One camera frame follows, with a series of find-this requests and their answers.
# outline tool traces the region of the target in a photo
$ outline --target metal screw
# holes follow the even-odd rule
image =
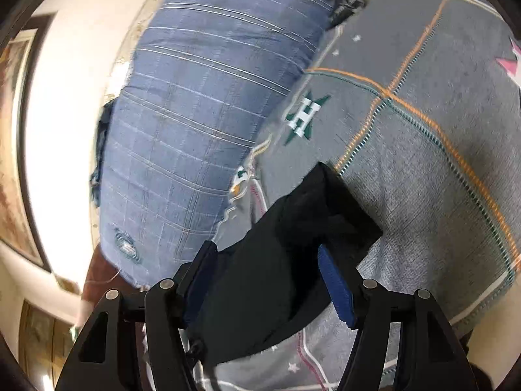
[[[430,298],[430,292],[426,289],[420,288],[418,290],[418,297],[423,298],[424,300],[428,300]]]
[[[171,279],[163,279],[160,282],[160,288],[162,288],[162,289],[170,289],[173,286],[174,286],[174,281],[172,281]]]
[[[105,297],[107,300],[114,300],[119,295],[118,290],[111,289],[110,291],[107,291],[107,294],[105,294]]]
[[[364,279],[362,281],[362,285],[367,289],[374,289],[378,287],[378,282],[376,282],[374,279]]]

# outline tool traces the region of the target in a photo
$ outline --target blue pillow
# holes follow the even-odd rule
[[[132,284],[172,277],[211,239],[236,168],[310,64],[328,0],[165,0],[114,104],[101,248]]]

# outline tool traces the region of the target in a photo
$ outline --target embroidered logo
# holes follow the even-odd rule
[[[512,39],[510,41],[512,43],[512,53],[514,53],[514,55],[516,56],[516,60],[496,60],[506,70],[510,79],[512,79],[517,86],[521,87],[521,66],[519,66],[519,61],[521,60],[521,48],[519,48],[519,46],[516,43],[514,43]]]
[[[237,197],[239,195],[239,192],[241,191],[241,183],[248,180],[248,172],[242,167],[239,166],[237,171],[235,172],[235,176],[233,177],[232,183],[231,183],[231,193],[234,197]]]
[[[132,237],[119,228],[114,228],[114,232],[116,233],[116,245],[118,246],[119,250],[121,250],[121,252],[130,260],[134,261],[135,263],[140,263],[139,253],[135,249],[135,242]]]
[[[330,97],[330,95],[325,95],[322,98],[313,100],[311,91],[306,94],[300,103],[298,111],[296,113],[289,113],[286,116],[288,125],[293,130],[290,132],[284,145],[288,145],[295,136],[311,139],[313,116]]]

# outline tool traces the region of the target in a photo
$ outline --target pink star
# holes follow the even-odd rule
[[[519,61],[521,60],[521,48],[519,48],[519,46],[514,43],[514,40],[511,39],[510,41],[512,43],[512,52],[516,56],[516,60],[496,60],[506,70],[510,79],[512,79],[519,87],[521,87],[521,66],[519,66]]]

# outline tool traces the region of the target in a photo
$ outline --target white star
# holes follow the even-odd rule
[[[288,370],[290,372],[296,373],[297,371],[300,371],[300,368],[296,365],[296,363],[288,363]]]

